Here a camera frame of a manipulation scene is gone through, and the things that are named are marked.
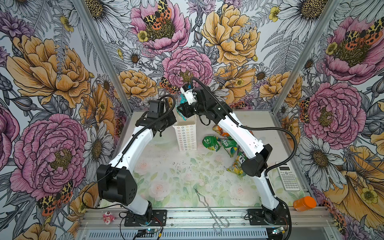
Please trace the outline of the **teal snack packet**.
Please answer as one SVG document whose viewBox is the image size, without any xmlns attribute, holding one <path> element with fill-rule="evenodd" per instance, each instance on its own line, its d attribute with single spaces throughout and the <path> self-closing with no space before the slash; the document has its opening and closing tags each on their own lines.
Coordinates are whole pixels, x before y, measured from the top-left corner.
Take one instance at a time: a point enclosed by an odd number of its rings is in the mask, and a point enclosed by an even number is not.
<svg viewBox="0 0 384 240">
<path fill-rule="evenodd" d="M 178 115 L 184 120 L 184 121 L 186 121 L 187 120 L 187 118 L 179 111 L 179 109 L 178 109 L 178 107 L 179 106 L 181 106 L 182 104 L 184 104 L 184 103 L 187 103 L 188 101 L 187 101 L 187 99 L 186 99 L 186 97 L 185 97 L 185 95 L 184 94 L 180 94 L 180 97 L 179 97 L 179 103 L 178 103 L 178 105 L 177 105 L 177 113 L 178 113 Z"/>
</svg>

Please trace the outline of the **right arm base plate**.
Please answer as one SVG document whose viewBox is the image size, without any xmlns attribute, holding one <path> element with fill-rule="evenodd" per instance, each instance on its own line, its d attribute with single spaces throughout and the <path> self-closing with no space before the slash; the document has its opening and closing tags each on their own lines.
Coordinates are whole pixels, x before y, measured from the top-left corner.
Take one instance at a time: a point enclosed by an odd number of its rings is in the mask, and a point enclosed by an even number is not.
<svg viewBox="0 0 384 240">
<path fill-rule="evenodd" d="M 288 213 L 286 209 L 279 212 L 263 209 L 247 209 L 245 219 L 251 226 L 288 225 Z"/>
</svg>

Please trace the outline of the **white printed paper bag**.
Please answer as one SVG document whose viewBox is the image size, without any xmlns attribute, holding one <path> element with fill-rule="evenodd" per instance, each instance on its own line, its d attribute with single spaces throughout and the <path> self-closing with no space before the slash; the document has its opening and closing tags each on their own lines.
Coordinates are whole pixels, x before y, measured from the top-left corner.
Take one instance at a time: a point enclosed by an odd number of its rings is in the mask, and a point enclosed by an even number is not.
<svg viewBox="0 0 384 240">
<path fill-rule="evenodd" d="M 197 118 L 192 116 L 185 119 L 181 114 L 176 114 L 176 123 L 173 125 L 180 152 L 197 150 Z"/>
</svg>

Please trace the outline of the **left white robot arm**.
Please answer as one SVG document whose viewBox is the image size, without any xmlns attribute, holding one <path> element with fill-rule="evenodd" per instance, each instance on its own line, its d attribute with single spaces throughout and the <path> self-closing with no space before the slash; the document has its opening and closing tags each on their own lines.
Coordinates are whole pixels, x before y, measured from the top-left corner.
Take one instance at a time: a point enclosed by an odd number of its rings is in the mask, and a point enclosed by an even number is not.
<svg viewBox="0 0 384 240">
<path fill-rule="evenodd" d="M 145 221 L 151 219 L 152 205 L 138 194 L 138 184 L 133 177 L 133 171 L 155 134 L 173 126 L 176 121 L 173 110 L 160 117 L 148 113 L 137 120 L 133 134 L 123 150 L 110 163 L 100 165 L 97 169 L 101 199 L 122 205 L 133 214 L 144 217 Z"/>
</svg>

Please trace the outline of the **yellow green snack bag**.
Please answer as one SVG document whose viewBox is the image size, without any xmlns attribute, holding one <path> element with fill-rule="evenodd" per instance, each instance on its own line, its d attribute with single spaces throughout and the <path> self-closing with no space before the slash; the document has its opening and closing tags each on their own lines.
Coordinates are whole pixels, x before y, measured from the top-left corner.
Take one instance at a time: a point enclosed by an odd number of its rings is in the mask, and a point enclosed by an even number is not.
<svg viewBox="0 0 384 240">
<path fill-rule="evenodd" d="M 227 168 L 227 171 L 237 176 L 244 177 L 246 173 L 242 169 L 242 163 L 247 160 L 247 157 L 240 152 L 231 166 Z"/>
</svg>

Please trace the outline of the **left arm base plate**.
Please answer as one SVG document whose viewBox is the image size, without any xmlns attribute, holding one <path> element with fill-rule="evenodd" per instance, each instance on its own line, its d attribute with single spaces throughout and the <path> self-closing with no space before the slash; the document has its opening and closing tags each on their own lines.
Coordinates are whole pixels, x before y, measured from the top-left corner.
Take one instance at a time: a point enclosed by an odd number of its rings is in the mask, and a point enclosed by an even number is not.
<svg viewBox="0 0 384 240">
<path fill-rule="evenodd" d="M 124 219 L 125 227 L 164 227 L 167 222 L 167 210 L 148 210 L 144 215 L 129 211 Z"/>
</svg>

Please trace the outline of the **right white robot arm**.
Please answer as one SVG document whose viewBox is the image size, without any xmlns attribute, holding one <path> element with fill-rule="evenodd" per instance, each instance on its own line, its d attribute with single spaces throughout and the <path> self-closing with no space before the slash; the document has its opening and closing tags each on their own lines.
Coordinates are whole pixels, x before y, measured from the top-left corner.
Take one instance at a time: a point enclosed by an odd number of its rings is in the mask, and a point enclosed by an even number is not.
<svg viewBox="0 0 384 240">
<path fill-rule="evenodd" d="M 178 111 L 189 118 L 193 115 L 203 115 L 214 122 L 241 147 L 246 160 L 241 168 L 246 175 L 254 179 L 257 190 L 261 196 L 264 219 L 274 224 L 284 213 L 284 205 L 277 199 L 273 188 L 267 179 L 267 160 L 272 152 L 271 145 L 262 141 L 242 125 L 233 110 L 223 101 L 220 101 L 205 87 L 191 89 L 188 84 L 181 88 L 186 102 L 178 106 Z"/>
</svg>

